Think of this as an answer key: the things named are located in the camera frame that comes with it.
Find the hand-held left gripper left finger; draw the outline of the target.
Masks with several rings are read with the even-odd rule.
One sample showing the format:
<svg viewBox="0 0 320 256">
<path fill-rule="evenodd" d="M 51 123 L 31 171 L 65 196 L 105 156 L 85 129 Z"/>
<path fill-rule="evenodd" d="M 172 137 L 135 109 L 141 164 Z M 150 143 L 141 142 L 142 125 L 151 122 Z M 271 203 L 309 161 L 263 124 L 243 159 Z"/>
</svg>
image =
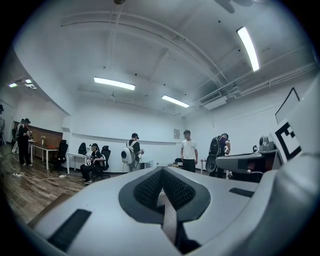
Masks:
<svg viewBox="0 0 320 256">
<path fill-rule="evenodd" d="M 34 227 L 45 240 L 78 209 L 89 218 L 66 250 L 70 256 L 179 256 L 159 224 L 135 221 L 119 203 L 121 188 L 152 171 L 142 169 L 96 181 L 48 212 Z"/>
</svg>

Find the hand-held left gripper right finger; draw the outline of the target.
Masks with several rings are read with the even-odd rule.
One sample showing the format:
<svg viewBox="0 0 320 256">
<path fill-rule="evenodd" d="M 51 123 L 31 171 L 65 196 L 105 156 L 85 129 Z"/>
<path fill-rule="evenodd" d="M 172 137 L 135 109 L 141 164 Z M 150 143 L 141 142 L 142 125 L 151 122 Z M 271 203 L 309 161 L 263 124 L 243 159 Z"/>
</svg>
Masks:
<svg viewBox="0 0 320 256">
<path fill-rule="evenodd" d="M 163 190 L 176 211 L 175 245 L 162 246 L 162 255 L 227 256 L 253 230 L 261 216 L 252 198 L 232 193 L 233 188 L 253 192 L 258 184 L 207 177 L 175 167 L 163 167 Z M 247 213 L 254 214 L 245 221 Z"/>
</svg>

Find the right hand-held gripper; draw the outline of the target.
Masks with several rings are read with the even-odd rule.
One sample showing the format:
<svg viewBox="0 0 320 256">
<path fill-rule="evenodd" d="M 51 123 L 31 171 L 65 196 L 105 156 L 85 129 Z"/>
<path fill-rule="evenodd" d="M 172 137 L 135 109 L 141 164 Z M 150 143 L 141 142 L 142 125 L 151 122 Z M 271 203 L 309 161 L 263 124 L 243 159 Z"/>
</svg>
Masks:
<svg viewBox="0 0 320 256">
<path fill-rule="evenodd" d="M 246 209 L 260 210 L 249 235 L 227 256 L 274 256 L 295 242 L 320 204 L 320 78 L 265 95 L 233 101 L 189 119 L 199 158 L 208 156 L 212 138 L 228 134 L 231 154 L 216 166 L 262 176 Z"/>
</svg>

